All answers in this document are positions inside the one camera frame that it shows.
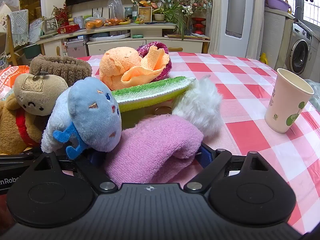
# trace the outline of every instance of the gold framed picture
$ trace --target gold framed picture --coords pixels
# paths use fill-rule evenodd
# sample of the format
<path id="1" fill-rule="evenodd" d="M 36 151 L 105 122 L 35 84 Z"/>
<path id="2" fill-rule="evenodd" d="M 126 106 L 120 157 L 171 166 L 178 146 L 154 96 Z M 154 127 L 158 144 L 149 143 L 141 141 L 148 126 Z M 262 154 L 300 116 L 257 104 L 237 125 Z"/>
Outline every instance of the gold framed picture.
<path id="1" fill-rule="evenodd" d="M 152 7 L 139 7 L 138 15 L 144 15 L 145 22 L 152 22 Z"/>

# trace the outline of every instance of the cup rim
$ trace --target cup rim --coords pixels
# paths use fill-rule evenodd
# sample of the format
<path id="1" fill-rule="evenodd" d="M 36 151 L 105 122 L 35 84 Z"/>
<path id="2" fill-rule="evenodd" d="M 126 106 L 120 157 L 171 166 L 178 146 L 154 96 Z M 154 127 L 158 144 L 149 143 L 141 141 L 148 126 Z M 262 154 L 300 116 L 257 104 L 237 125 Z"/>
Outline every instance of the cup rim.
<path id="1" fill-rule="evenodd" d="M 299 91 L 307 94 L 307 95 L 310 95 L 310 96 L 313 96 L 315 91 L 313 90 L 313 88 L 301 77 L 299 77 L 298 75 L 296 75 L 298 78 L 300 78 L 303 82 L 305 82 L 307 84 L 308 87 L 311 88 L 311 90 L 313 91 L 313 93 L 310 93 L 308 91 L 305 91 L 304 89 L 298 87 L 297 85 L 293 84 L 289 79 L 287 79 L 281 72 L 284 71 L 284 72 L 290 72 L 292 74 L 294 74 L 293 72 L 287 70 L 287 69 L 284 69 L 284 68 L 278 68 L 277 69 L 277 74 L 280 75 L 287 83 L 289 83 L 290 85 L 292 85 L 293 87 L 295 87 L 296 89 L 298 89 Z"/>

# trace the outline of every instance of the checkered tablecloth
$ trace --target checkered tablecloth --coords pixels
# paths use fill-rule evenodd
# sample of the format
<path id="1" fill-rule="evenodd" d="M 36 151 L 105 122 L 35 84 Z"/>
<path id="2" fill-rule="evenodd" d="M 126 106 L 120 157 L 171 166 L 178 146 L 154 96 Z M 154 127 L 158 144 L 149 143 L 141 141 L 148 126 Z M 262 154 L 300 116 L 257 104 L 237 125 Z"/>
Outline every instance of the checkered tablecloth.
<path id="1" fill-rule="evenodd" d="M 82 58 L 99 77 L 102 55 Z M 301 233 L 320 221 L 320 115 L 308 103 L 286 134 L 271 130 L 264 121 L 276 72 L 253 59 L 184 52 L 170 53 L 169 77 L 210 79 L 223 95 L 220 134 L 205 141 L 213 149 L 224 148 L 234 155 L 258 151 L 288 182 L 297 197 L 289 224 Z M 190 180 L 202 168 L 196 162 L 172 181 Z"/>

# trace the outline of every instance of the curtain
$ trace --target curtain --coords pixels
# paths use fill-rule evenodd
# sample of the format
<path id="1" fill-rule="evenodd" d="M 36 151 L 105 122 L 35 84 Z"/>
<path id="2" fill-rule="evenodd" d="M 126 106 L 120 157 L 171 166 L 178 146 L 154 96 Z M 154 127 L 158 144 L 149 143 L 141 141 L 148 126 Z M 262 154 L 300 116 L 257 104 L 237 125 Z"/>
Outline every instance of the curtain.
<path id="1" fill-rule="evenodd" d="M 212 1 L 212 14 L 210 22 L 210 46 L 208 53 L 218 54 L 220 45 L 220 31 L 221 31 L 221 11 L 222 0 Z"/>
<path id="2" fill-rule="evenodd" d="M 246 58 L 258 59 L 260 57 L 261 40 L 263 34 L 264 3 L 264 0 L 254 1 L 253 19 L 247 54 L 245 56 Z"/>

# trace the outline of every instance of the lace cloth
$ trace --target lace cloth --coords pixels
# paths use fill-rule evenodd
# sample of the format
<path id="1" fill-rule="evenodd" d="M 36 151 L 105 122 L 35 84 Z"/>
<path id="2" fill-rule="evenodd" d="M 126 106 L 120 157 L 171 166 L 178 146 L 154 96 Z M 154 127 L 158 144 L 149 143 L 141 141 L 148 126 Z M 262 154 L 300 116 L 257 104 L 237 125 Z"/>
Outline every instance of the lace cloth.
<path id="1" fill-rule="evenodd" d="M 29 42 L 28 10 L 8 13 L 11 21 L 13 46 L 21 46 Z"/>

